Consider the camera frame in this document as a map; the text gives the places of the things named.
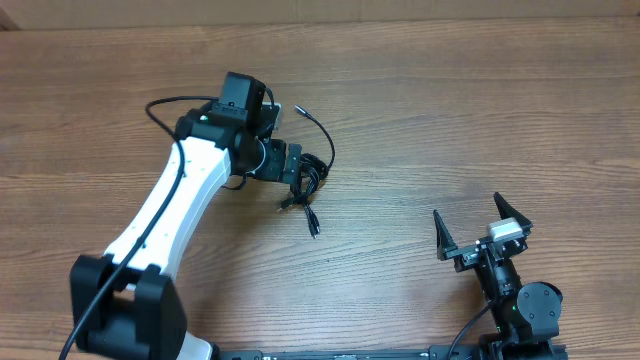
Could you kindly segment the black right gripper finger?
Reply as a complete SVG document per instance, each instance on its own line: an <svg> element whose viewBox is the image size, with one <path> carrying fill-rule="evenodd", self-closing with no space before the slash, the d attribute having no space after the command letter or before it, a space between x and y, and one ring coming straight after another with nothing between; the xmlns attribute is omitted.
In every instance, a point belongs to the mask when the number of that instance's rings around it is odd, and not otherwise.
<svg viewBox="0 0 640 360"><path fill-rule="evenodd" d="M531 233L533 223L527 217L512 207L499 192L495 192L493 194L493 199L502 220L514 218L522 228L524 235L529 235Z"/></svg>
<svg viewBox="0 0 640 360"><path fill-rule="evenodd" d="M433 211L433 217L436 228L437 258L448 260L458 250L458 247L437 210Z"/></svg>

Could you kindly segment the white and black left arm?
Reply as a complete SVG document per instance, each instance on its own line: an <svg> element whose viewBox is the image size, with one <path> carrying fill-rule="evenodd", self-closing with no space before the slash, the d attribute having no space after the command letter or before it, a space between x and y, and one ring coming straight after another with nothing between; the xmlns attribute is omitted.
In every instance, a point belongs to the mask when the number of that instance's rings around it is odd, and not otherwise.
<svg viewBox="0 0 640 360"><path fill-rule="evenodd" d="M132 222L100 257L81 255L70 271L71 348L111 359L220 359L192 335L175 280L189 241L214 195L232 176L290 184L300 148L275 140L282 106L272 90L230 72L217 97L167 132L173 140L156 185Z"/></svg>

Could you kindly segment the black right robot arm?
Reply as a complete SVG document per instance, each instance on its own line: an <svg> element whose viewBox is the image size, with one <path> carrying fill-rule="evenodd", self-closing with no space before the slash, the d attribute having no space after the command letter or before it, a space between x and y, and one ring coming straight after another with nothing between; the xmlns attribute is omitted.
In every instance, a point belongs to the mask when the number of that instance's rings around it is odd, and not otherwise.
<svg viewBox="0 0 640 360"><path fill-rule="evenodd" d="M533 223L502 195L494 202L500 219L473 245L456 245L438 211L433 212L437 258L452 260L460 273L476 273L487 301L447 346L432 346L443 359L567 360L559 335L563 294L551 283L523 284L512 258L527 249Z"/></svg>

